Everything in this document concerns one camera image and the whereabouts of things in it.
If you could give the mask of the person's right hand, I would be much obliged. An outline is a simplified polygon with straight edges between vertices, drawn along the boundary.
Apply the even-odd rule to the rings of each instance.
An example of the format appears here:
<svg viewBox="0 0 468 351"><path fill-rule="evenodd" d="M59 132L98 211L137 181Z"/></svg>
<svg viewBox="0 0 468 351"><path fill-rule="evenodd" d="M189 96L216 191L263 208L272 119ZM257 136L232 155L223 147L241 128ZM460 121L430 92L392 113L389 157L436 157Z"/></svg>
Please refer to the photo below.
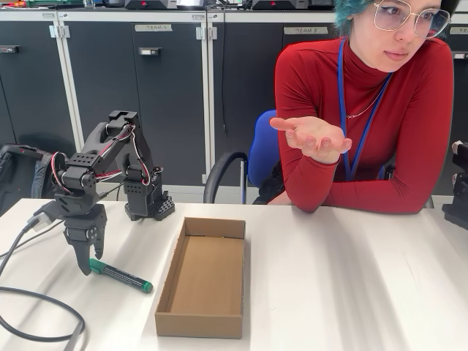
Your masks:
<svg viewBox="0 0 468 351"><path fill-rule="evenodd" d="M322 164L331 165L352 147L340 127L314 116L272 118L270 125L283 132L290 148Z"/></svg>

